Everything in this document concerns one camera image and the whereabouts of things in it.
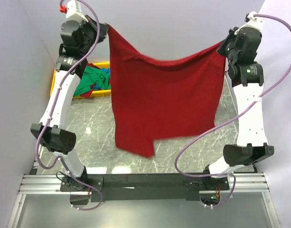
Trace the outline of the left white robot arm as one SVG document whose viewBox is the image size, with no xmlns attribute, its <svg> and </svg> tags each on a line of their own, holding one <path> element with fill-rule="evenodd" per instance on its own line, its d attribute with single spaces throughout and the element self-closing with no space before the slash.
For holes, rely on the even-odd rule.
<svg viewBox="0 0 291 228">
<path fill-rule="evenodd" d="M 87 66 L 87 56 L 97 43 L 106 38 L 108 27 L 90 16 L 82 19 L 68 19 L 61 25 L 62 43 L 55 66 L 55 83 L 48 106 L 39 123 L 33 123 L 31 133 L 36 138 L 36 158 L 39 165 L 49 170 L 39 157 L 39 147 L 45 147 L 65 168 L 62 184 L 74 191 L 90 187 L 86 167 L 81 163 L 74 149 L 76 134 L 66 130 L 69 107 L 74 92 L 80 83 Z"/>
</svg>

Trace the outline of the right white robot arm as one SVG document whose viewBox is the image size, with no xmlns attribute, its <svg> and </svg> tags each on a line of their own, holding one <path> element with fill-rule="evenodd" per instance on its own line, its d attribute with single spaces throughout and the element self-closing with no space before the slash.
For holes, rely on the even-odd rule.
<svg viewBox="0 0 291 228">
<path fill-rule="evenodd" d="M 227 144 L 223 156 L 207 165 L 202 184 L 207 189 L 226 180 L 226 175 L 244 166 L 258 163 L 274 154 L 274 147 L 269 145 L 264 131 L 262 101 L 264 73 L 263 67 L 254 59 L 262 39 L 256 28 L 234 27 L 221 43 L 217 52 L 228 61 L 228 76 L 236 97 L 238 113 L 249 111 L 238 119 L 239 130 L 236 144 Z"/>
</svg>

